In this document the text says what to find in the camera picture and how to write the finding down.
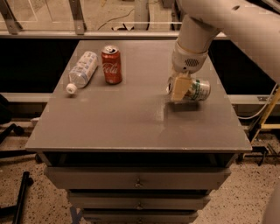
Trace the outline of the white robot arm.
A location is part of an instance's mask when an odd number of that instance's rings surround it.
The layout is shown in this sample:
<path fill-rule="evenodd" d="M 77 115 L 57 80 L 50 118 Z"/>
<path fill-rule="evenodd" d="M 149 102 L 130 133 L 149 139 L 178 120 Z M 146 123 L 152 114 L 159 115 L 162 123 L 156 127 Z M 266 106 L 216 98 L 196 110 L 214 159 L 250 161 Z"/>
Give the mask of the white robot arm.
<path fill-rule="evenodd" d="M 185 11 L 171 61 L 171 100 L 180 102 L 208 48 L 224 33 L 274 82 L 280 82 L 280 17 L 245 0 L 182 0 Z"/>

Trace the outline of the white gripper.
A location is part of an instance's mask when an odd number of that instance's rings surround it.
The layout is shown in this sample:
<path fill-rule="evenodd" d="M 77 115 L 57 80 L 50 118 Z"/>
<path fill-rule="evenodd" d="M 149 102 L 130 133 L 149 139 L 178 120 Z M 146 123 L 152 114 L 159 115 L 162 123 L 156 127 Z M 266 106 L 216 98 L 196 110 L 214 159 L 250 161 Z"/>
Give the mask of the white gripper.
<path fill-rule="evenodd" d="M 191 52 L 183 48 L 179 42 L 175 43 L 171 62 L 174 70 L 178 73 L 172 77 L 171 100 L 173 102 L 183 100 L 192 85 L 192 78 L 189 74 L 194 74 L 202 68 L 207 54 L 208 51 Z"/>

